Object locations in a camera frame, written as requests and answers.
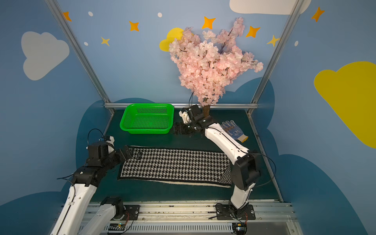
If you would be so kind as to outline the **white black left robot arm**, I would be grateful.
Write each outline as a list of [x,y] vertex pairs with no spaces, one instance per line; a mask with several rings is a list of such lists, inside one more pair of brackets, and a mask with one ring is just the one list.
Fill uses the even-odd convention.
[[134,155],[129,146],[115,149],[110,141],[88,146],[88,153],[86,164],[77,169],[69,181],[70,190],[52,235],[99,235],[112,220],[128,231],[138,220],[139,205],[126,206],[120,197],[106,197],[94,217],[80,229],[87,207],[107,171]]

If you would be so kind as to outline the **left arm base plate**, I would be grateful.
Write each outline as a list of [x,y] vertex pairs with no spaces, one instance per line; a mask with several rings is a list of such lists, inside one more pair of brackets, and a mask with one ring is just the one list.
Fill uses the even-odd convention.
[[124,212],[121,220],[134,221],[138,220],[140,213],[140,205],[124,205]]

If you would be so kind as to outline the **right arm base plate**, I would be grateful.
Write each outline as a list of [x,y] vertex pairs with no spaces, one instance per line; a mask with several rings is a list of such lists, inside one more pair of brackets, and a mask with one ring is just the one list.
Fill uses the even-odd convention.
[[256,220],[255,210],[249,203],[241,209],[236,209],[233,205],[217,203],[215,212],[218,220]]

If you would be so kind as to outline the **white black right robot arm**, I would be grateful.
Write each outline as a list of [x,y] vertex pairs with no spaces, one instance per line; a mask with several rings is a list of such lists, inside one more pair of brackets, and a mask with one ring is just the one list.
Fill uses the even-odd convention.
[[205,137],[229,158],[233,165],[231,179],[235,185],[229,204],[235,211],[244,209],[256,181],[260,178],[255,155],[232,138],[211,116],[206,117],[198,105],[183,108],[179,111],[179,116],[182,118],[177,127],[179,132],[204,132]]

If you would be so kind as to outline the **black white knitted scarf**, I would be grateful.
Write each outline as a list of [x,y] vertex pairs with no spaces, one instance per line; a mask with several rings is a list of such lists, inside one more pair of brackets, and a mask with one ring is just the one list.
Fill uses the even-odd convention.
[[[230,188],[231,162],[222,152],[131,146],[134,156],[119,168],[118,180]],[[143,152],[140,161],[135,153]]]

